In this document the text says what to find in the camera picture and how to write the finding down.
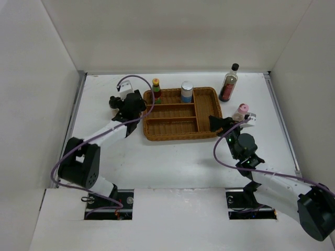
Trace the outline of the yellow cap sauce bottle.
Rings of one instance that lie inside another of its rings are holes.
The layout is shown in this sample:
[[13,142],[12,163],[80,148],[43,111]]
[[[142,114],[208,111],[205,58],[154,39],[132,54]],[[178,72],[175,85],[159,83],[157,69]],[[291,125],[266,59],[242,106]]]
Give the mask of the yellow cap sauce bottle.
[[154,78],[152,80],[152,89],[153,89],[153,93],[154,93],[154,103],[155,104],[160,104],[162,102],[161,99],[161,88],[160,88],[160,81],[158,78]]

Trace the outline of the pink cap small bottle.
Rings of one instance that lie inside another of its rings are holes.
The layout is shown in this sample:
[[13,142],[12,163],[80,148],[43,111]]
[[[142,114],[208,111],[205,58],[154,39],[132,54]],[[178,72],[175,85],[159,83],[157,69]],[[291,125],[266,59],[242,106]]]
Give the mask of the pink cap small bottle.
[[247,104],[240,104],[238,109],[235,111],[235,113],[232,116],[232,119],[237,122],[241,122],[244,120],[245,115],[249,111],[249,106]]

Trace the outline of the aluminium table rail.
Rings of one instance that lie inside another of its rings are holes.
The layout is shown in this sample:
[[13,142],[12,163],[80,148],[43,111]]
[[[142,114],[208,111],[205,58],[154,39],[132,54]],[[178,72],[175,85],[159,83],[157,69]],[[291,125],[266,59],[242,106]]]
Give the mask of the aluminium table rail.
[[269,90],[271,100],[272,100],[272,103],[274,105],[274,109],[276,111],[276,115],[277,115],[277,118],[279,120],[282,133],[283,133],[284,138],[285,138],[285,143],[286,143],[286,145],[287,145],[287,147],[290,151],[291,159],[294,161],[295,174],[299,177],[302,177],[300,166],[299,166],[295,151],[293,149],[291,139],[290,139],[289,134],[288,134],[288,130],[287,130],[287,127],[286,127],[286,124],[285,124],[285,121],[284,121],[284,117],[282,115],[280,105],[279,105],[278,100],[277,100],[277,96],[276,96],[275,91],[274,91],[274,87],[273,87],[273,84],[272,84],[270,73],[271,72],[265,72],[263,74],[263,76],[264,76],[267,88]]
[[63,145],[62,145],[62,148],[61,148],[59,159],[62,158],[65,147],[66,147],[66,143],[67,143],[68,139],[70,138],[70,136],[72,135],[74,124],[75,124],[76,117],[77,117],[77,112],[78,112],[79,105],[80,105],[80,102],[81,102],[81,97],[82,97],[86,77],[87,77],[87,73],[85,71],[80,70],[80,71],[78,71],[78,74],[79,74],[79,82],[77,84],[77,89],[76,89],[76,93],[75,93],[75,96],[74,96],[74,101],[73,101],[71,114],[70,114],[70,118],[69,118],[69,123],[68,123],[67,129],[66,129],[66,134],[65,134],[65,138],[64,138]]

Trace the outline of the left aluminium table rail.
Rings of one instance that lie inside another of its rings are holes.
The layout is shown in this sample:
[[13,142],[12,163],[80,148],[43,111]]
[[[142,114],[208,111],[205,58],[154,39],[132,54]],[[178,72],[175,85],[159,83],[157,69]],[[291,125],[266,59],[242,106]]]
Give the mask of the left aluminium table rail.
[[68,123],[67,129],[66,129],[66,134],[65,134],[65,138],[64,138],[63,145],[62,145],[62,148],[61,148],[59,159],[62,158],[65,147],[66,147],[66,143],[67,143],[68,139],[70,138],[70,136],[72,135],[74,124],[75,124],[76,117],[77,117],[77,112],[78,112],[79,105],[80,105],[80,102],[81,102],[81,97],[82,97],[86,77],[87,77],[87,73],[85,71],[80,70],[80,71],[78,71],[78,74],[79,74],[79,82],[77,84],[77,89],[76,89],[76,93],[75,93],[75,96],[74,96],[74,101],[73,101],[71,114],[70,114],[70,118],[69,118],[69,123]]

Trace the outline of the black cap pepper shaker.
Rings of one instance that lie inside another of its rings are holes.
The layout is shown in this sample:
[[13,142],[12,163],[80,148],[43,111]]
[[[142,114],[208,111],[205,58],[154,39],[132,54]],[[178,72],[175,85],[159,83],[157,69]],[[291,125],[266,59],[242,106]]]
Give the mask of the black cap pepper shaker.
[[109,106],[111,109],[119,109],[123,105],[123,101],[120,97],[111,96],[109,99]]

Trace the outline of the wicker divided tray basket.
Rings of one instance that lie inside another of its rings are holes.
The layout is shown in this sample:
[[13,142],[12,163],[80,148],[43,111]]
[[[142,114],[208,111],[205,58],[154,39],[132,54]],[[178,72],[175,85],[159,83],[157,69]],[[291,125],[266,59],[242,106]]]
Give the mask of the wicker divided tray basket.
[[181,89],[161,90],[161,104],[152,104],[150,91],[143,94],[147,102],[143,134],[149,141],[197,140],[216,137],[210,130],[209,116],[221,118],[221,106],[212,87],[193,88],[192,101],[181,102]]

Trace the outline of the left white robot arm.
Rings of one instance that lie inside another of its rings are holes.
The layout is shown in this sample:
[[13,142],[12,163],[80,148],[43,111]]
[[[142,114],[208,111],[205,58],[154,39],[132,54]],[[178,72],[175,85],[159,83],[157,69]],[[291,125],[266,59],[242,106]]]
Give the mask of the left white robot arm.
[[101,148],[130,136],[147,103],[135,90],[119,97],[111,96],[109,106],[118,110],[110,123],[84,139],[70,138],[64,152],[68,156],[58,169],[61,179],[99,194],[100,203],[108,209],[117,204],[117,186],[99,174]]

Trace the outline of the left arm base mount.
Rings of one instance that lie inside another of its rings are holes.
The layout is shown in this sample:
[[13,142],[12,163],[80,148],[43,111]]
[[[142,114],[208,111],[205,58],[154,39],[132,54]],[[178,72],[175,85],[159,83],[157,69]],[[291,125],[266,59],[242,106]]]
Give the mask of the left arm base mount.
[[132,220],[133,204],[134,204],[134,190],[118,190],[114,199],[123,205],[119,205],[98,197],[92,193],[88,196],[82,197],[81,201],[85,203],[85,220]]

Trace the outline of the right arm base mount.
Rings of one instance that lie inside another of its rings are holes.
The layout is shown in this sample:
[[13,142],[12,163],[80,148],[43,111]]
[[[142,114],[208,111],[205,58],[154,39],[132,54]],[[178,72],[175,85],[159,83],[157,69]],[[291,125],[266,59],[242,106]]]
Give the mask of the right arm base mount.
[[244,188],[226,190],[230,220],[276,220],[275,209],[256,201],[254,192],[260,185],[251,181]]

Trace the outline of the right aluminium table rail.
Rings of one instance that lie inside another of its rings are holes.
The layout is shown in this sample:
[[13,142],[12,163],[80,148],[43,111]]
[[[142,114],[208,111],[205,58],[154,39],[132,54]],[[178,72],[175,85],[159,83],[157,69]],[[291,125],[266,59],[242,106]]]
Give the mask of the right aluminium table rail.
[[286,145],[287,145],[287,147],[290,151],[291,159],[294,161],[295,174],[299,177],[302,177],[300,166],[299,166],[295,151],[293,149],[291,139],[290,139],[289,134],[288,134],[288,130],[287,130],[287,127],[286,127],[286,124],[285,124],[285,121],[284,121],[284,117],[282,115],[280,105],[279,105],[278,100],[277,100],[277,96],[276,96],[275,91],[274,91],[274,87],[273,87],[273,84],[272,84],[270,73],[271,72],[265,72],[263,74],[263,76],[264,76],[267,88],[269,90],[271,100],[272,100],[272,103],[274,105],[274,109],[276,111],[276,115],[277,115],[277,118],[279,120],[282,133],[283,133],[284,138],[285,138],[285,143],[286,143]]

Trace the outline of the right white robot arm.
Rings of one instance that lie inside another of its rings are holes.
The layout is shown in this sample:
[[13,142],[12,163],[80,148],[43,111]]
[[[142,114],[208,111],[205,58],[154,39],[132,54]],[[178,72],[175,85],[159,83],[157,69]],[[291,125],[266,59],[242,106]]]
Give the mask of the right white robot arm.
[[209,116],[211,132],[226,140],[233,169],[250,180],[244,187],[243,201],[249,207],[265,205],[298,222],[313,239],[324,241],[334,231],[334,193],[321,184],[275,171],[258,157],[255,139],[241,130],[252,125],[253,117],[236,122],[231,117]]

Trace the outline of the tall dark vinegar bottle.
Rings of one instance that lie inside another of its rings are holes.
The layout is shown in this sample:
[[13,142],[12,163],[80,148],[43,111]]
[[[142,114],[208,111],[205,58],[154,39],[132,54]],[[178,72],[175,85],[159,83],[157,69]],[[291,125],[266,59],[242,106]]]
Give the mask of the tall dark vinegar bottle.
[[230,72],[226,74],[224,81],[223,81],[223,86],[218,96],[220,101],[227,102],[230,100],[231,94],[238,81],[238,76],[237,76],[238,69],[239,69],[239,64],[234,63],[231,67]]

